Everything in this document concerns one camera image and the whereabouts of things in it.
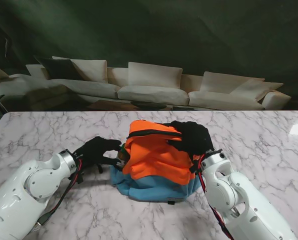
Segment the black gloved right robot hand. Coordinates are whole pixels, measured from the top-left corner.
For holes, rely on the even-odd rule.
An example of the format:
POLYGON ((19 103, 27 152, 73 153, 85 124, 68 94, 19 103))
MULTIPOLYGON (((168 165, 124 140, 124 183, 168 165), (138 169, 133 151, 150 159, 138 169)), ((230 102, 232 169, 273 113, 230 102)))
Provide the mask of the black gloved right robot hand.
POLYGON ((181 133, 180 141, 168 141, 168 144, 178 151, 200 156, 214 150, 209 130, 203 125, 193 121, 172 121, 170 126, 181 133))

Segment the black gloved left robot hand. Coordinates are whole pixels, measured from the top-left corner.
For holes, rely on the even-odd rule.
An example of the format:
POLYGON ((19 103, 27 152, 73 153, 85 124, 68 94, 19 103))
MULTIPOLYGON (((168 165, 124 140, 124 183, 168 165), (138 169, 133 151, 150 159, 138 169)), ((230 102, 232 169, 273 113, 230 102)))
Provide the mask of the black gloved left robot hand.
POLYGON ((75 158, 81 160, 81 169, 92 167, 93 165, 112 165, 116 166, 118 160, 104 156, 107 151, 119 151, 122 142, 117 139, 105 139, 96 136, 87 141, 83 146, 73 152, 75 158))

